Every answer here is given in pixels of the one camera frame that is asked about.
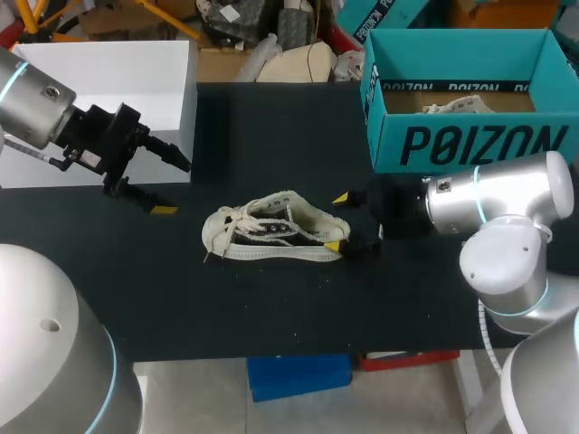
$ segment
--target printed logo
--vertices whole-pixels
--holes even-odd
[[[385,19],[395,1],[396,0],[379,0],[370,10],[370,14],[368,14],[365,20],[354,32],[354,38],[358,42],[364,43],[365,38],[368,37],[368,32],[376,28],[377,25]]]
[[[485,90],[527,92],[529,81],[513,80],[380,80],[383,90],[430,90],[434,92]]]
[[[372,65],[372,73],[370,74],[370,87],[368,87],[368,91],[365,93],[365,101],[364,101],[364,122],[368,125],[368,116],[370,114],[370,105],[374,101],[374,95],[376,92],[376,83],[379,81],[378,76],[378,68],[374,63]]]
[[[493,162],[493,159],[488,157],[491,148],[500,148],[497,161],[506,159],[509,153],[510,156],[525,156],[556,151],[568,130],[569,126],[563,125],[552,139],[550,126],[541,127],[536,135],[529,125],[519,125],[511,129],[504,125],[474,126],[470,127],[466,135],[456,126],[442,127],[438,131],[432,131],[428,127],[408,127],[400,165],[408,165],[411,154],[416,152],[429,152],[433,165],[447,165],[457,158],[459,165],[486,165]],[[472,155],[472,147],[479,137],[485,137],[485,144]]]

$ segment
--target white box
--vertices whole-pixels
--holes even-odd
[[[132,107],[153,136],[179,146],[191,161],[197,108],[194,42],[43,43],[17,45],[14,53],[74,90],[79,109],[94,104],[116,113],[121,103]],[[41,152],[63,159],[62,148],[54,144]],[[143,147],[129,162],[125,176],[131,184],[190,181],[190,174]],[[61,172],[7,146],[0,156],[4,188],[100,184],[102,176],[79,165]]]

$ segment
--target plastic bag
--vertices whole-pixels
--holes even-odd
[[[252,55],[249,57],[245,65],[237,77],[235,77],[235,82],[237,83],[249,83],[255,81],[260,75],[261,69],[266,61],[273,59],[278,54],[281,54],[281,46],[278,44],[278,37],[270,33],[267,38],[258,43],[255,50],[253,50]]]
[[[364,69],[364,52],[352,50],[337,56],[334,69],[336,81],[360,81]]]

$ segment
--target sneaker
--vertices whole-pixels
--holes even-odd
[[[342,256],[327,247],[347,240],[350,226],[310,205],[296,192],[279,192],[244,206],[223,206],[205,221],[207,252],[223,258],[294,258],[329,262]]]
[[[479,95],[473,95],[455,99],[446,106],[437,106],[436,104],[425,106],[423,113],[431,115],[443,113],[494,113],[494,111],[485,105]]]

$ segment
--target wire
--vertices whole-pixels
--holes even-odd
[[[12,149],[15,149],[18,152],[22,152],[23,154],[27,154],[28,156],[31,156],[32,158],[36,158],[38,160],[44,161],[44,163],[49,163],[49,161],[51,159],[49,156],[47,156],[41,152],[35,151],[35,150],[31,149],[30,147],[20,145],[16,142],[13,142],[9,138],[5,138],[4,143],[6,146],[11,147]]]
[[[312,44],[309,46],[309,50],[308,50],[308,69],[309,69],[309,78],[311,79],[311,82],[312,82],[312,83],[314,82],[314,77],[311,75],[311,67],[309,66],[309,53],[311,52],[311,49],[312,49],[312,48],[314,48],[314,45],[316,45],[316,44],[312,43]]]
[[[500,377],[503,373],[500,364],[498,363],[495,351],[492,349],[492,344],[490,343],[489,330],[487,330],[487,313],[485,311],[485,305],[479,300],[479,324],[480,324],[480,334],[482,335],[482,342],[485,345],[485,350],[487,350],[487,355],[489,356],[492,367],[495,368],[495,372]]]

